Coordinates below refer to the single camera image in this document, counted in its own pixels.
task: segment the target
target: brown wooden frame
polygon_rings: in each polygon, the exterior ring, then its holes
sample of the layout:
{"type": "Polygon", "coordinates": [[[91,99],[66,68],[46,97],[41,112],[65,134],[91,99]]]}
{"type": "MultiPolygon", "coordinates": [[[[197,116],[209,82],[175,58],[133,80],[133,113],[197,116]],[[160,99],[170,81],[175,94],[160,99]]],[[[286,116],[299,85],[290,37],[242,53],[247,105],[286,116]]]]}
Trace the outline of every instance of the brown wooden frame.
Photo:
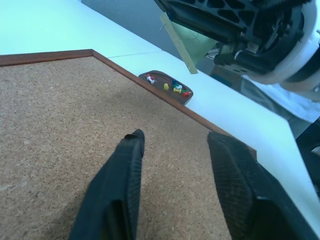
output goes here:
{"type": "MultiPolygon", "coordinates": [[[[212,122],[206,120],[199,114],[195,113],[194,111],[180,104],[175,99],[169,97],[163,91],[160,91],[155,87],[152,87],[147,82],[143,81],[136,75],[127,71],[123,67],[119,66],[118,64],[114,63],[113,61],[111,61],[110,59],[106,58],[105,56],[101,55],[100,53],[96,52],[93,49],[0,55],[0,67],[22,65],[22,64],[35,64],[35,63],[41,63],[41,62],[52,62],[52,61],[59,61],[59,60],[66,60],[66,59],[78,59],[78,58],[85,58],[85,57],[95,57],[102,63],[106,64],[107,66],[119,72],[126,78],[135,82],[140,87],[143,87],[144,89],[148,90],[150,93],[156,95],[158,98],[162,99],[163,101],[167,102],[168,104],[175,107],[179,111],[183,112],[184,114],[194,119],[204,127],[208,128],[209,130],[219,134],[231,136],[229,133],[227,133],[220,127],[214,125],[212,122]]],[[[250,150],[253,153],[253,155],[256,156],[256,151],[253,150],[252,148],[250,148],[250,150]]]]}

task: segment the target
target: white push pin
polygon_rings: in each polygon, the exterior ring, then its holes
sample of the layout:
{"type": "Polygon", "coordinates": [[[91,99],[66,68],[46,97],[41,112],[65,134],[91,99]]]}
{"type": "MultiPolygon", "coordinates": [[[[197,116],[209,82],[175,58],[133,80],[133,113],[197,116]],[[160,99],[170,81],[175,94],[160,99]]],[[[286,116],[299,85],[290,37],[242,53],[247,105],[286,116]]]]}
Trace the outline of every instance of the white push pin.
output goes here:
{"type": "Polygon", "coordinates": [[[150,76],[150,74],[148,74],[146,76],[146,80],[151,84],[154,84],[156,82],[155,77],[154,76],[150,76]]]}

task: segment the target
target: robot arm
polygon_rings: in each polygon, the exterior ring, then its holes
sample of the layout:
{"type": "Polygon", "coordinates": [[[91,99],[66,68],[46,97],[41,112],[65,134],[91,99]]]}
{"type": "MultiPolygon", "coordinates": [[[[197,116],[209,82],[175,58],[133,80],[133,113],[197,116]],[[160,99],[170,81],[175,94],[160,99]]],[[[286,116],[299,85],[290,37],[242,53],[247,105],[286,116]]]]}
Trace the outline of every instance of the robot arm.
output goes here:
{"type": "Polygon", "coordinates": [[[318,0],[155,0],[170,20],[218,41],[229,71],[320,101],[318,0]]]}

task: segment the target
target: cork surface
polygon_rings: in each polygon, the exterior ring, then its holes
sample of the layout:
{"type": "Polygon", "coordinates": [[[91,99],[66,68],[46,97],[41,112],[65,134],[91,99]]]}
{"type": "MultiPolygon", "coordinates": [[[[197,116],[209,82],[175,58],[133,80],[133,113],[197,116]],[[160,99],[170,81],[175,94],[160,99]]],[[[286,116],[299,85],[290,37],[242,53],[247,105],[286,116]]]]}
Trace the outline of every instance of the cork surface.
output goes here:
{"type": "Polygon", "coordinates": [[[0,68],[2,240],[67,239],[86,188],[144,131],[138,240],[229,240],[208,130],[94,57],[0,68]]]}

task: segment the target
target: white table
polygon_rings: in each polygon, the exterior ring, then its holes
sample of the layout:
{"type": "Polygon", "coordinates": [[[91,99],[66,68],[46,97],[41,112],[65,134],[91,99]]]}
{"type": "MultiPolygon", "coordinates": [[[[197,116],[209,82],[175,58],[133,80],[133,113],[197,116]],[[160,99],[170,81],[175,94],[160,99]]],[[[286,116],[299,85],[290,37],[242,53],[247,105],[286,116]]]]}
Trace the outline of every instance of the white table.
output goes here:
{"type": "Polygon", "coordinates": [[[286,120],[78,0],[0,1],[0,55],[94,49],[139,75],[158,70],[190,87],[187,107],[257,150],[320,237],[320,202],[286,120]]]}

